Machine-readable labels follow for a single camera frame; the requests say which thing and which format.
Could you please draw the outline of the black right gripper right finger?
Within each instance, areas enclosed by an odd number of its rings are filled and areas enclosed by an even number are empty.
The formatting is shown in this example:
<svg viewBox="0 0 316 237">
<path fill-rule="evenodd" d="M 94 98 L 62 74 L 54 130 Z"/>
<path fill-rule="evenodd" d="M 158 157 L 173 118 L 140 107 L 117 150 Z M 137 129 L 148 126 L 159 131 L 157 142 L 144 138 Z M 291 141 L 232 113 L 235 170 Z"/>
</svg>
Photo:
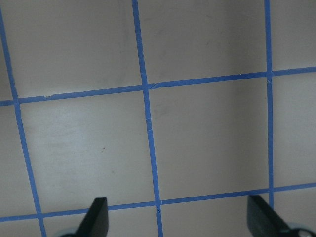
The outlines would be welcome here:
<svg viewBox="0 0 316 237">
<path fill-rule="evenodd" d="M 247 226 L 253 237 L 293 237 L 291 228 L 260 195 L 247 197 Z"/>
</svg>

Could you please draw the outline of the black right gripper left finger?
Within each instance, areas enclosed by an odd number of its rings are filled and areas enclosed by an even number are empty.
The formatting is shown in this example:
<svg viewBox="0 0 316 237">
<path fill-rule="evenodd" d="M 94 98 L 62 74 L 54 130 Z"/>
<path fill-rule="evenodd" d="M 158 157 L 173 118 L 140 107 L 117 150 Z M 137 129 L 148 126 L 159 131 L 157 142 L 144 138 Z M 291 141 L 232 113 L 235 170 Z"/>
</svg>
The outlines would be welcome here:
<svg viewBox="0 0 316 237">
<path fill-rule="evenodd" d="M 76 237 L 106 237 L 109 230 L 106 197 L 96 198 L 75 232 Z"/>
</svg>

